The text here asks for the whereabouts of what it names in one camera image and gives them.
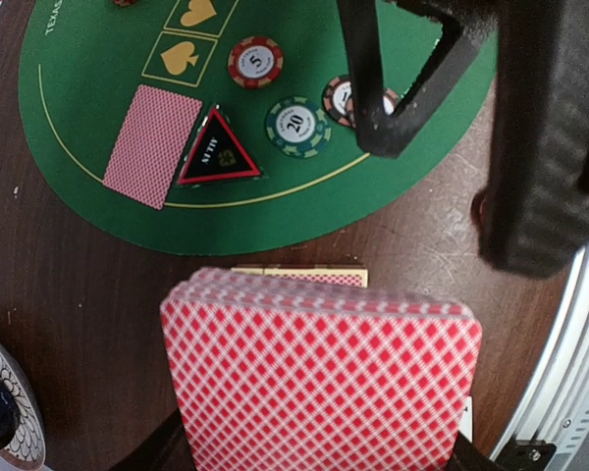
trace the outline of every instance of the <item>triangular dealer button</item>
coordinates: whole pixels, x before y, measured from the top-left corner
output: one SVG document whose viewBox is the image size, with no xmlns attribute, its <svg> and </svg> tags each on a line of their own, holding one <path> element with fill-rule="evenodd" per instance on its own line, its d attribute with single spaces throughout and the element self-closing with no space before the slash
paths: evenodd
<svg viewBox="0 0 589 471">
<path fill-rule="evenodd" d="M 177 183 L 211 183 L 261 175 L 219 109 L 214 107 L 199 131 Z"/>
</svg>

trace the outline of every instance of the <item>wooden table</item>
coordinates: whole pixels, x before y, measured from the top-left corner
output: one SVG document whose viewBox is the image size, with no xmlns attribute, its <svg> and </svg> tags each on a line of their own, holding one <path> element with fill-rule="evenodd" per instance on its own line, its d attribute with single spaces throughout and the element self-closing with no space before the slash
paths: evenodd
<svg viewBox="0 0 589 471">
<path fill-rule="evenodd" d="M 253 255 L 166 255 L 96 229 L 37 170 L 17 92 L 32 5 L 8 1 L 0 12 L 0 341 L 36 391 L 51 467 L 108 469 L 174 410 L 158 304 L 198 267 L 240 263 L 363 263 L 375 288 L 465 301 L 484 327 L 474 437 L 485 452 L 494 446 L 541 352 L 565 274 L 530 282 L 494 273 L 476 256 L 469 205 L 486 181 L 493 93 L 443 164 L 363 221 Z"/>
</svg>

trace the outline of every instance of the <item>red checkered pattern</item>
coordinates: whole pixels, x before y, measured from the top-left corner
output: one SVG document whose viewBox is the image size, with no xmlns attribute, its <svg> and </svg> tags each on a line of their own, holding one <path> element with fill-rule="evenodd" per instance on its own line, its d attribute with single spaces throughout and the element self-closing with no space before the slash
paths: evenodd
<svg viewBox="0 0 589 471">
<path fill-rule="evenodd" d="M 287 275 L 272 274 L 274 277 L 288 278 L 289 280 L 302 280 L 305 282 L 326 283 L 329 285 L 343 285 L 346 287 L 362 288 L 361 275 L 296 275 L 289 273 Z"/>
<path fill-rule="evenodd" d="M 161 209 L 202 102 L 140 85 L 118 134 L 103 184 Z"/>
<path fill-rule="evenodd" d="M 213 269 L 175 288 L 162 325 L 197 468 L 443 469 L 481 329 L 464 306 L 397 310 L 414 305 Z"/>
</svg>

